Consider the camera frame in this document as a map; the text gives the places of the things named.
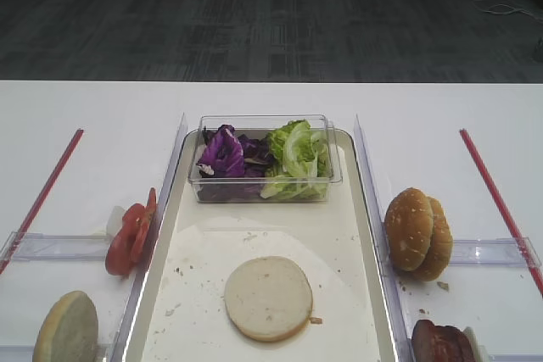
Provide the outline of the left long clear divider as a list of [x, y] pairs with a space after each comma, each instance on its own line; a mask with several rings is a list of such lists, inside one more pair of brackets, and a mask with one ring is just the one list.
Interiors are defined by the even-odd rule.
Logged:
[[156, 243], [160, 235], [160, 229], [171, 195], [171, 189], [176, 177], [179, 159], [182, 154], [183, 142], [187, 132], [188, 124], [186, 115], [182, 114], [181, 121], [176, 131], [176, 138], [173, 144], [169, 163], [165, 172], [165, 178], [163, 180], [162, 187], [160, 188], [157, 209], [150, 223], [149, 232], [143, 245], [142, 259], [136, 267], [134, 282], [132, 284], [130, 296], [120, 323], [120, 328], [116, 334], [115, 342], [111, 346], [109, 361], [120, 362], [126, 360], [127, 349], [132, 337], [134, 326], [136, 324], [138, 309], [143, 299], [143, 290], [148, 279], [149, 267], [151, 265]]

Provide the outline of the white rectangular serving tray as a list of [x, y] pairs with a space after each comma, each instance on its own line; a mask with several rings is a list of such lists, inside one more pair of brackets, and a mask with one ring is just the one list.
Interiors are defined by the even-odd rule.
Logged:
[[[320, 203], [198, 203], [176, 183], [156, 249], [144, 361], [391, 361], [383, 294], [355, 147], [336, 134], [343, 180]], [[258, 343], [228, 319], [227, 278], [244, 261], [278, 255], [305, 272], [317, 323]]]

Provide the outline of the front meat patty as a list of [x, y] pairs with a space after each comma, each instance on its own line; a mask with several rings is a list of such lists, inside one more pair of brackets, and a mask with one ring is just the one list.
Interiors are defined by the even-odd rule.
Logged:
[[452, 361], [456, 352], [448, 335], [430, 320], [419, 320], [416, 323], [411, 345], [418, 362]]

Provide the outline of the long clear divider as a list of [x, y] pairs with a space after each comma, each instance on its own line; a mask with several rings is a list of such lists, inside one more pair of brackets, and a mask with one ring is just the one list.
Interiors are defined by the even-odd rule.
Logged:
[[396, 274], [388, 259], [389, 248], [381, 218], [378, 196], [373, 183], [367, 139], [358, 115], [355, 116], [354, 139], [372, 235], [373, 252], [378, 267], [379, 285], [384, 300], [389, 335], [392, 340], [393, 355], [395, 361], [413, 361], [411, 339], [406, 331], [406, 324], [402, 314]]
[[176, 131], [176, 138], [173, 144], [169, 163], [165, 172], [165, 178], [163, 180], [162, 187], [160, 188], [157, 209], [150, 223], [149, 232], [143, 245], [142, 259], [136, 267], [134, 282], [132, 284], [130, 296], [120, 323], [120, 328], [116, 334], [115, 342], [111, 346], [109, 361], [120, 362], [126, 360], [127, 349], [132, 337], [134, 326], [136, 324], [138, 309], [143, 299], [143, 290], [148, 279], [149, 267], [151, 265], [156, 243], [160, 235], [160, 229], [171, 195], [171, 189], [176, 177], [179, 159], [182, 154], [183, 142], [187, 132], [188, 124], [186, 115], [182, 114], [181, 121]]

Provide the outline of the front sesame bun top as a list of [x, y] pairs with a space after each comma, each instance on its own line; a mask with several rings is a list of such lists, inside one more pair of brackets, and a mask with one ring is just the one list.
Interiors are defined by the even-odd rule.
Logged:
[[427, 196], [414, 187], [400, 192], [387, 208], [384, 227], [392, 264], [404, 271], [417, 269], [426, 257], [434, 230]]

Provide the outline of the meat patty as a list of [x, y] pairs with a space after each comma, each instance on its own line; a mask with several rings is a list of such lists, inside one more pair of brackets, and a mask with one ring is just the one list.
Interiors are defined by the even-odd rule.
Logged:
[[471, 344], [463, 332], [454, 326], [443, 326], [440, 330], [446, 342], [446, 361], [475, 361]]
[[430, 320], [419, 320], [416, 323], [411, 345], [418, 362], [452, 361], [456, 352], [448, 335]]

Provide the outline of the right red tape strip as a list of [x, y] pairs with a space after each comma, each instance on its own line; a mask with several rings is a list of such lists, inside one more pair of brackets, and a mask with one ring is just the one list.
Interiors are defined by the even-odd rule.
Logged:
[[535, 257], [529, 251], [527, 239], [522, 236], [521, 231], [513, 219], [512, 214], [503, 200], [498, 187], [496, 186], [467, 129], [460, 129], [459, 134], [467, 150], [469, 151], [472, 160], [484, 181], [484, 184], [487, 186], [487, 189], [495, 202], [495, 206], [499, 210], [501, 218], [504, 220], [512, 239], [515, 241], [520, 253], [523, 255], [535, 285], [537, 286], [539, 292], [542, 293], [542, 273], [540, 271], [540, 267], [535, 262]]

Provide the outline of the upright bun slice left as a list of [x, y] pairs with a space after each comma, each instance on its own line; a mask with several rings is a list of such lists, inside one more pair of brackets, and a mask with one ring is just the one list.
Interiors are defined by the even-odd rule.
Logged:
[[97, 352], [98, 315], [94, 303], [83, 291], [66, 293], [43, 321], [32, 360], [94, 361]]

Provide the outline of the green lettuce pile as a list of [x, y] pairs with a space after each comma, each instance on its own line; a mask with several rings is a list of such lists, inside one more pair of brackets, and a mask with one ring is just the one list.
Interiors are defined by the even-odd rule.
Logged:
[[327, 183], [315, 181], [331, 175], [324, 131], [311, 129], [308, 120], [292, 120], [269, 132], [266, 142], [276, 163], [265, 172], [271, 182], [262, 187], [261, 198], [321, 201], [326, 197]]

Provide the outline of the bottom bun slice on tray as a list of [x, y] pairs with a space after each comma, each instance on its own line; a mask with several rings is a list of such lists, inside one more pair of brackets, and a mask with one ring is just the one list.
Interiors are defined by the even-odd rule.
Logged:
[[298, 333], [313, 310], [313, 293], [305, 272], [281, 256], [242, 263], [228, 277], [223, 298], [227, 315], [238, 330], [265, 343]]

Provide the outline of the rear meat patty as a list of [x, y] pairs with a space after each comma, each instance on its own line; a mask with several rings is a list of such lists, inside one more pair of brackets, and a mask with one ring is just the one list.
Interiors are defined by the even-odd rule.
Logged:
[[446, 342], [446, 361], [475, 361], [471, 344], [463, 332], [454, 326], [443, 326], [440, 330]]

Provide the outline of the purple cabbage leaves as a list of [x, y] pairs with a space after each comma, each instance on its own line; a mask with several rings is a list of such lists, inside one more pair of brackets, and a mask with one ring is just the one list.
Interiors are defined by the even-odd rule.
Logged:
[[[263, 178], [275, 159], [264, 139], [236, 136], [232, 125], [221, 125], [216, 131], [202, 130], [205, 149], [196, 168], [204, 178]], [[260, 196], [260, 183], [206, 183], [198, 191], [199, 200], [207, 203], [255, 201]]]

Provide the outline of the middle tomato slice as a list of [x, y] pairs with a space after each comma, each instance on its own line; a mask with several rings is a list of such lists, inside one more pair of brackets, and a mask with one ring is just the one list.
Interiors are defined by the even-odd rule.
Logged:
[[122, 218], [122, 241], [125, 244], [128, 259], [138, 263], [141, 258], [150, 220], [146, 208], [140, 203], [134, 203]]

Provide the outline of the left upper clear rail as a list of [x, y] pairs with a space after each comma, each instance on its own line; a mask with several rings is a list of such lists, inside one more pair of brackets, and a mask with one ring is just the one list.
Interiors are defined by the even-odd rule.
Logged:
[[1, 260], [103, 261], [109, 249], [107, 235], [59, 236], [12, 232], [1, 249]]

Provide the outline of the tomato slice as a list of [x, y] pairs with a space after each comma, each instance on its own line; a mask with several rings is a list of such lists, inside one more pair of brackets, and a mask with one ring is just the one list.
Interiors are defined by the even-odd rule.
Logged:
[[134, 203], [122, 218], [122, 241], [125, 244], [128, 259], [138, 263], [141, 258], [150, 220], [146, 208], [140, 203]]
[[149, 226], [157, 209], [156, 190], [151, 187], [148, 194], [148, 201], [145, 209], [145, 220]]
[[119, 232], [109, 246], [105, 259], [105, 268], [112, 276], [128, 276], [134, 263], [131, 260], [131, 250], [135, 236]]

